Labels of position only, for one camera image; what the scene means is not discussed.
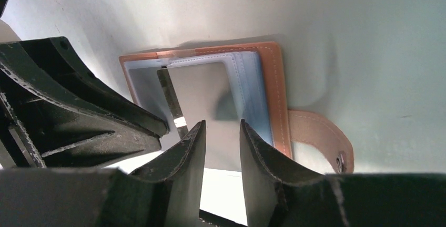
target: brown leather border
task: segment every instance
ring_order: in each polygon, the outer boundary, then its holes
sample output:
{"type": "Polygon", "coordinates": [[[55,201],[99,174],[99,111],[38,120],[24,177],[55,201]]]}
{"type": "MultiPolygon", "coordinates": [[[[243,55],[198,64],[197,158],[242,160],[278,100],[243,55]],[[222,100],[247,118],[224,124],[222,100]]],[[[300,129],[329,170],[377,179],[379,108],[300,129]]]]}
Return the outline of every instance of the brown leather border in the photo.
{"type": "Polygon", "coordinates": [[[130,79],[124,67],[125,62],[133,60],[158,59],[160,57],[168,56],[185,57],[233,51],[255,51],[260,55],[274,146],[277,150],[289,158],[292,158],[285,75],[283,72],[282,52],[279,44],[275,42],[260,42],[196,48],[189,50],[171,50],[130,54],[120,56],[119,62],[123,68],[131,97],[136,103],[135,93],[131,87],[130,79]]]}

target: scratch mark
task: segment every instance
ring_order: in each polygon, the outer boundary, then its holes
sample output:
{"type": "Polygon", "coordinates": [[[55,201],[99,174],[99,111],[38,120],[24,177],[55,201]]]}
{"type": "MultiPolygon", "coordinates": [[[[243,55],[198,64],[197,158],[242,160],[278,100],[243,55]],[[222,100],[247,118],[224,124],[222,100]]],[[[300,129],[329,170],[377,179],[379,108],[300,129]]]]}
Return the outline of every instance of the scratch mark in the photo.
{"type": "Polygon", "coordinates": [[[341,183],[339,182],[340,179],[333,178],[333,179],[329,179],[328,181],[330,182],[331,189],[333,190],[334,196],[336,197],[336,201],[338,203],[339,213],[341,214],[342,222],[344,223],[345,227],[349,227],[350,223],[347,220],[347,213],[346,213],[346,210],[343,205],[344,204],[344,196],[343,196],[342,190],[341,190],[341,183]]]}

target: open wallet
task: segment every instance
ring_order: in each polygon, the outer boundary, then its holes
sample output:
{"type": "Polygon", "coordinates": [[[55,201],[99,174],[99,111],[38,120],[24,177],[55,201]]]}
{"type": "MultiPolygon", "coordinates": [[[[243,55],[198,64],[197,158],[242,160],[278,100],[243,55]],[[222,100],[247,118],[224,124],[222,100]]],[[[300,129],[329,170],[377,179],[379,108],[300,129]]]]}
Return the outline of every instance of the open wallet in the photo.
{"type": "Polygon", "coordinates": [[[336,173],[354,170],[348,138],[322,115],[289,110],[280,46],[275,42],[155,51],[119,58],[133,101],[168,122],[163,149],[207,121],[205,167],[240,171],[239,123],[288,158],[291,142],[313,146],[336,173]]]}

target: brown leather wallet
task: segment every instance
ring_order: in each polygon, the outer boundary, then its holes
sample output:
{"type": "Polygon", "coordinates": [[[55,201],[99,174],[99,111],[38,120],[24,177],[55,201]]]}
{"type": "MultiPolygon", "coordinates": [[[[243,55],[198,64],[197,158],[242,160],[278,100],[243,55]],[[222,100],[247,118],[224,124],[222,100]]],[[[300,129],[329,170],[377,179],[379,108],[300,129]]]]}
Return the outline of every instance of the brown leather wallet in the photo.
{"type": "MultiPolygon", "coordinates": [[[[279,44],[275,42],[139,53],[120,56],[119,61],[125,69],[124,63],[126,61],[189,57],[233,51],[255,51],[259,54],[275,148],[287,157],[292,158],[291,140],[306,143],[318,149],[329,161],[335,172],[353,172],[353,147],[338,127],[327,118],[316,113],[288,111],[282,53],[279,44]]],[[[130,86],[126,70],[124,70],[124,74],[127,84],[130,86]]],[[[134,102],[137,102],[131,87],[130,93],[134,102]]]]}

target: brown leather strap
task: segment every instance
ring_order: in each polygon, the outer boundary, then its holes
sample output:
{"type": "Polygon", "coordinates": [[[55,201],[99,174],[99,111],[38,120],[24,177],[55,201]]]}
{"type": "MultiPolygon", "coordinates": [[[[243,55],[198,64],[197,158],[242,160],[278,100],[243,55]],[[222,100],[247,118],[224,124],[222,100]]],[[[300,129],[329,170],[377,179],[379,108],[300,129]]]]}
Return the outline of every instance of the brown leather strap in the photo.
{"type": "Polygon", "coordinates": [[[353,146],[326,117],[308,111],[288,110],[291,140],[318,149],[336,173],[354,170],[353,146]]]}

